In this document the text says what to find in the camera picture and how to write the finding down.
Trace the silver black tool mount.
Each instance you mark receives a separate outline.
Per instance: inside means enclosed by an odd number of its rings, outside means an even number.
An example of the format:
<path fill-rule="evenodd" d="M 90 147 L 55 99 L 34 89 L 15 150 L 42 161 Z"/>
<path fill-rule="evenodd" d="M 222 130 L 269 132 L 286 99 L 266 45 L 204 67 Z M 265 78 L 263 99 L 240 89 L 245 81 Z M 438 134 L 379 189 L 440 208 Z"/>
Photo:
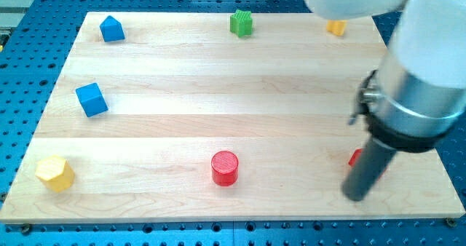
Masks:
<path fill-rule="evenodd" d="M 363 115 L 380 148 L 422 153 L 451 131 L 464 110 L 464 86 L 436 85 L 387 53 L 358 87 L 348 124 Z"/>

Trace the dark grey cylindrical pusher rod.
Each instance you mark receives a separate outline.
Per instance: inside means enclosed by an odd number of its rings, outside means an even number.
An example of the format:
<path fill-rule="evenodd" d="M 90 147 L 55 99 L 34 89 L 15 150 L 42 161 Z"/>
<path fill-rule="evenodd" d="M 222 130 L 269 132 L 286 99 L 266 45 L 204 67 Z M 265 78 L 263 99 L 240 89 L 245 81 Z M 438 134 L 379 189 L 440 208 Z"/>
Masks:
<path fill-rule="evenodd" d="M 364 200 L 396 153 L 396 149 L 370 137 L 341 185 L 343 194 L 355 202 Z"/>

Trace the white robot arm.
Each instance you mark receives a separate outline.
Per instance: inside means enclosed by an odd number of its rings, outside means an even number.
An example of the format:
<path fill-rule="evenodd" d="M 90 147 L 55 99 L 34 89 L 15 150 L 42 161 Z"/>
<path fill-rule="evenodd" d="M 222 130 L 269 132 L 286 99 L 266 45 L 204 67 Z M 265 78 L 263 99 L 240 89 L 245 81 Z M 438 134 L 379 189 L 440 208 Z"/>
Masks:
<path fill-rule="evenodd" d="M 429 151 L 465 112 L 465 0 L 304 1 L 327 20 L 401 13 L 355 98 L 371 136 L 341 189 L 360 201 L 398 151 Z"/>

